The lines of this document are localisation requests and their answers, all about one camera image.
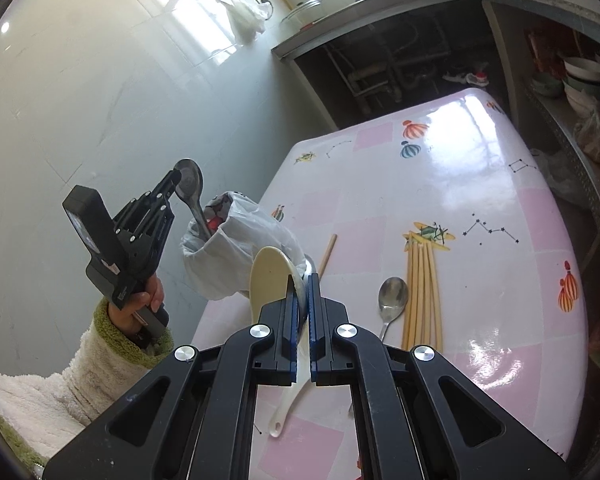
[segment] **person's hand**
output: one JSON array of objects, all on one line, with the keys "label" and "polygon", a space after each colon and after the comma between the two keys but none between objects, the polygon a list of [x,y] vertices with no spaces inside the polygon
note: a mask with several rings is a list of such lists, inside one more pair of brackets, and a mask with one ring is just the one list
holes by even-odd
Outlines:
[{"label": "person's hand", "polygon": [[119,309],[109,302],[107,313],[113,325],[127,337],[131,337],[140,332],[142,324],[134,317],[134,313],[145,305],[158,312],[160,305],[164,301],[164,289],[162,282],[155,274],[144,284],[144,292],[132,294],[126,305]]}]

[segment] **stacked bowls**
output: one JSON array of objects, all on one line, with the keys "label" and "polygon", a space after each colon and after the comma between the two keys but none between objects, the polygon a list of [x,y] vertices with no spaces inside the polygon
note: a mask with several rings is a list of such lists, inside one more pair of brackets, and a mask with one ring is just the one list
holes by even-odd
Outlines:
[{"label": "stacked bowls", "polygon": [[567,101],[579,117],[587,117],[600,110],[600,63],[583,57],[564,59],[567,77],[564,92]]}]

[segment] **green cuff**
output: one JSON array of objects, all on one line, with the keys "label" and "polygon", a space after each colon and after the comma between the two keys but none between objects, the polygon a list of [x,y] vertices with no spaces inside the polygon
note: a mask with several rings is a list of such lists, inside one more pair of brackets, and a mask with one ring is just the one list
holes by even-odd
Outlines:
[{"label": "green cuff", "polygon": [[7,424],[1,416],[0,434],[15,453],[16,457],[18,457],[18,460],[20,460],[29,471],[33,471],[33,466],[35,464],[40,464],[41,466],[46,465],[47,459],[33,451],[31,446],[29,446],[20,434]]},{"label": "green cuff", "polygon": [[166,329],[160,338],[152,342],[145,351],[139,349],[113,325],[107,314],[108,304],[109,300],[102,298],[93,313],[93,324],[98,335],[104,339],[115,354],[131,364],[153,368],[173,351],[173,338],[169,329]]}]

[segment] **table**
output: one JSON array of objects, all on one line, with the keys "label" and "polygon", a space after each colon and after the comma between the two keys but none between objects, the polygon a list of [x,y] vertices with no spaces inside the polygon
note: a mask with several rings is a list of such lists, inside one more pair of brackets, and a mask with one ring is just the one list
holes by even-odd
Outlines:
[{"label": "table", "polygon": [[[554,198],[490,95],[469,89],[300,142],[260,205],[316,262],[338,234],[322,295],[378,333],[378,289],[406,274],[404,234],[448,230],[435,251],[443,354],[566,457],[587,366],[580,275]],[[210,301],[193,344],[222,344],[250,321],[239,294]],[[401,317],[385,343],[400,346],[402,327]],[[348,387],[307,387],[274,439],[281,390],[258,390],[250,478],[357,478]]]}]

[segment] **stainless steel spoon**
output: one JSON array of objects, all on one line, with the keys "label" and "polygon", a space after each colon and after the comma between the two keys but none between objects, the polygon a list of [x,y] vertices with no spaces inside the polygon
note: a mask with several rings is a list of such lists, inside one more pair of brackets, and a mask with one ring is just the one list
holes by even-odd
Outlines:
[{"label": "stainless steel spoon", "polygon": [[[389,328],[404,311],[409,299],[409,287],[402,278],[392,277],[384,280],[378,291],[378,306],[382,319],[380,341],[384,341],[386,329]],[[353,403],[349,406],[349,415],[353,415]]]},{"label": "stainless steel spoon", "polygon": [[200,207],[200,195],[202,194],[202,171],[190,158],[179,160],[173,167],[174,170],[179,170],[182,178],[176,186],[176,195],[182,200],[189,209],[193,218],[198,224],[198,233],[206,242],[211,238],[212,232],[206,224],[205,215]]}]

